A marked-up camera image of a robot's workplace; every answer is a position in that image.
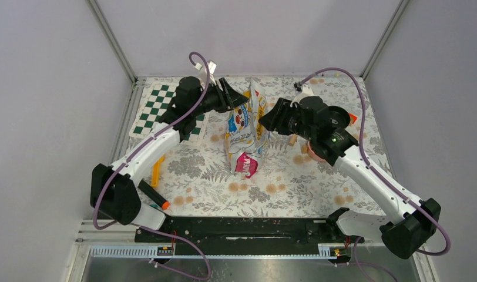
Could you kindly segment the cat food bag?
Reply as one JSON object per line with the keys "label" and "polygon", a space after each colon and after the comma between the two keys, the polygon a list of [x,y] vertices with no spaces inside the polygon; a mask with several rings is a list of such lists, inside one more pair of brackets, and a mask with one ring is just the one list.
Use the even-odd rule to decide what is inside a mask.
{"label": "cat food bag", "polygon": [[265,89],[254,79],[243,93],[248,102],[235,108],[227,122],[227,156],[232,173],[251,178],[266,158],[270,133],[258,120],[268,112]]}

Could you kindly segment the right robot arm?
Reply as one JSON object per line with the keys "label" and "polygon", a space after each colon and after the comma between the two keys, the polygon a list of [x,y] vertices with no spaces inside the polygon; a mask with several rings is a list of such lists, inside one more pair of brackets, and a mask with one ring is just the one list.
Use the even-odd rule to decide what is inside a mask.
{"label": "right robot arm", "polygon": [[408,259],[436,232],[441,206],[433,198],[422,200],[364,156],[362,146],[346,131],[350,121],[346,110],[328,106],[316,96],[299,102],[280,98],[258,120],[270,132],[306,139],[317,157],[350,177],[385,213],[379,217],[340,208],[326,226],[329,239],[341,242],[347,236],[361,236]]}

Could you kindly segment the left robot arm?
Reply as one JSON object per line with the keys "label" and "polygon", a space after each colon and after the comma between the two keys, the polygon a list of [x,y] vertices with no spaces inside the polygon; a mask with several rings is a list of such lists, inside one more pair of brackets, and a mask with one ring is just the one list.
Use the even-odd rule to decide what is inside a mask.
{"label": "left robot arm", "polygon": [[207,112],[226,113],[248,102],[248,97],[234,90],[225,78],[203,87],[193,76],[184,77],[173,96],[156,119],[151,132],[131,151],[110,165],[98,164],[92,171],[90,205],[93,207],[93,225],[100,226],[102,213],[122,225],[136,225],[149,229],[157,241],[167,240],[172,233],[166,213],[142,203],[138,192],[152,200],[160,199],[144,176],[168,151],[185,140],[197,125],[197,117]]}

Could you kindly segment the yellow plastic scoop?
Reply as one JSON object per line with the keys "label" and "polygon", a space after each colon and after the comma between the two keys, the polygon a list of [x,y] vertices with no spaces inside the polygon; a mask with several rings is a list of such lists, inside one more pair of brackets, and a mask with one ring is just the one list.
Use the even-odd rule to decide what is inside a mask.
{"label": "yellow plastic scoop", "polygon": [[152,188],[156,189],[159,185],[159,177],[160,177],[160,167],[161,167],[161,164],[164,162],[165,160],[165,155],[163,155],[154,165],[153,165],[153,168],[152,168],[152,179],[151,179],[151,182],[150,182],[150,185],[152,186]]}

